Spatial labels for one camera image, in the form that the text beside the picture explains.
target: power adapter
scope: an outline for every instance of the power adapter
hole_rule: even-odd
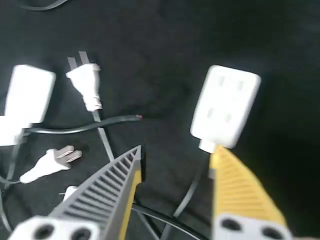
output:
[[[213,153],[217,145],[236,145],[260,82],[252,72],[219,65],[209,68],[190,129],[200,139],[200,149]]]
[[[25,128],[44,120],[56,75],[30,65],[13,68],[4,116],[0,116],[0,146],[16,145]]]

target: power strip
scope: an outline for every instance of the power strip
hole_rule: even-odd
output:
[[[252,72],[219,65],[209,68],[190,129],[201,139],[200,149],[213,153],[217,145],[236,145],[260,82]]]

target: plug prong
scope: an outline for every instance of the plug prong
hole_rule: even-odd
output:
[[[57,159],[63,158],[64,156],[72,153],[74,150],[75,150],[74,146],[68,145],[68,146],[61,148],[60,150],[57,150],[55,152],[55,156]]]
[[[68,62],[71,70],[77,68],[77,61],[75,57],[68,57]]]
[[[65,163],[71,163],[73,162],[74,160],[80,158],[82,156],[82,151],[74,151],[68,155],[65,155],[63,158],[62,158],[62,161],[65,162]]]
[[[79,51],[82,64],[89,64],[89,58],[86,51]]]

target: black cloth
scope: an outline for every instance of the black cloth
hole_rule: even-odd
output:
[[[146,182],[137,195],[145,206],[164,214],[173,213],[197,168],[209,158],[190,135],[209,66],[260,75],[257,98],[232,152],[258,176],[295,235],[320,236],[319,1],[70,0],[47,12],[20,9],[13,0],[0,4],[2,112],[14,65],[29,64],[57,75],[44,126],[92,122],[65,76],[67,57],[79,61],[78,51],[87,51],[101,67],[104,116],[145,117],[111,126],[108,133],[115,155],[145,145]],[[5,204],[14,225],[30,215],[50,213],[63,198],[59,193],[81,184],[108,161],[97,131],[31,135],[15,179],[47,149],[65,145],[82,150],[83,157],[71,170],[15,186]],[[4,174],[10,148],[0,150]],[[211,204],[212,181],[204,174],[180,220],[209,237]],[[2,225],[0,236],[8,236]],[[134,212],[126,239],[151,239]],[[190,237],[174,230],[170,239]]]

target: cable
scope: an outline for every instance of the cable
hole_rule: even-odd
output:
[[[194,179],[189,187],[189,190],[186,192],[184,198],[182,199],[181,203],[179,204],[179,206],[177,207],[177,209],[175,210],[173,217],[174,218],[178,218],[180,216],[180,214],[185,210],[185,208],[187,207],[188,203],[190,202],[192,196],[195,193],[195,190],[200,182],[202,173],[204,172],[204,169],[207,169],[208,166],[208,162],[205,161],[205,164],[203,166],[201,166],[196,175],[194,176]],[[162,234],[161,234],[161,240],[166,240],[168,239],[169,233],[170,233],[170,229],[171,226],[170,225],[165,225]]]
[[[140,200],[137,198],[137,196],[134,197],[134,203],[141,206]],[[150,234],[155,240],[160,240],[161,233],[156,227],[156,225],[151,221],[151,219],[145,215],[143,215],[140,212],[137,212],[141,222],[145,225],[145,227],[148,229]]]
[[[208,238],[206,238],[204,235],[202,235],[201,233],[199,233],[198,231],[192,229],[191,227],[177,221],[176,219],[169,217],[167,215],[164,215],[160,212],[157,212],[155,210],[152,210],[148,207],[145,206],[140,206],[136,203],[132,204],[132,210],[142,213],[144,215],[147,215],[151,218],[157,219],[161,222],[164,222],[166,224],[171,225],[172,227],[184,232],[185,234],[188,234],[189,236],[191,236],[192,238],[196,239],[196,240],[209,240]]]
[[[91,123],[85,126],[79,126],[76,128],[70,129],[46,129],[41,127],[32,127],[28,128],[25,131],[27,133],[34,134],[53,134],[53,135],[64,135],[64,134],[77,134],[82,133],[88,130],[101,128],[107,125],[118,124],[122,122],[134,122],[140,121],[142,119],[141,115],[127,115],[127,116],[114,116],[107,119],[102,120],[101,122]]]
[[[16,169],[16,165],[17,165],[17,160],[18,160],[18,155],[21,149],[21,145],[22,145],[22,141],[23,141],[23,137],[25,134],[25,130],[22,129],[20,135],[18,136],[17,139],[17,145],[13,146],[12,149],[12,153],[11,153],[11,158],[10,158],[10,165],[9,165],[9,170],[8,173],[6,175],[6,180],[8,180],[7,183],[5,183],[4,186],[4,190],[6,191],[8,189],[8,187],[12,184],[18,184],[20,181],[17,182],[10,182],[10,180],[12,179],[12,177],[14,176],[15,173],[15,169]]]
[[[5,208],[4,208],[4,203],[3,203],[3,200],[2,200],[2,196],[0,196],[0,215],[1,215],[1,220],[3,222],[4,227],[6,228],[6,230],[9,233],[12,233],[12,229],[13,228],[12,228],[11,224],[9,223],[9,220],[8,220],[7,215],[5,213]]]
[[[0,176],[0,183],[6,184],[8,186],[8,185],[19,184],[21,182],[20,181],[9,181],[9,180],[3,178],[2,176]]]
[[[52,9],[59,7],[60,5],[62,5],[64,3],[68,2],[68,0],[57,0],[54,3],[51,3],[47,6],[29,6],[29,5],[22,4],[18,0],[14,0],[14,1],[15,1],[16,5],[22,9],[30,10],[30,11],[37,11],[37,12],[52,10]]]
[[[9,233],[12,232],[13,227],[9,223],[7,214],[5,212],[3,197],[5,197],[6,193],[9,191],[10,186],[20,183],[20,181],[10,181],[10,180],[12,179],[12,177],[14,176],[14,173],[15,173],[18,155],[19,155],[19,152],[21,149],[23,137],[24,137],[24,131],[22,130],[21,134],[18,137],[17,145],[13,146],[13,149],[12,149],[11,158],[10,158],[10,165],[9,165],[8,173],[6,175],[6,179],[4,179],[2,176],[0,176],[0,182],[5,184],[4,190],[2,191],[0,189],[0,192],[1,192],[1,194],[0,194],[0,216],[1,216],[1,220],[3,222],[4,227],[7,229],[7,231]]]
[[[101,118],[100,118],[99,112],[97,110],[92,112],[92,116],[93,116],[93,119],[95,122],[97,122],[97,123],[101,122]],[[108,140],[108,137],[107,137],[105,130],[102,127],[98,127],[98,132],[100,134],[103,146],[105,148],[106,154],[108,155],[110,162],[115,160],[115,156],[111,150],[111,146],[110,146],[110,143],[109,143],[109,140]]]

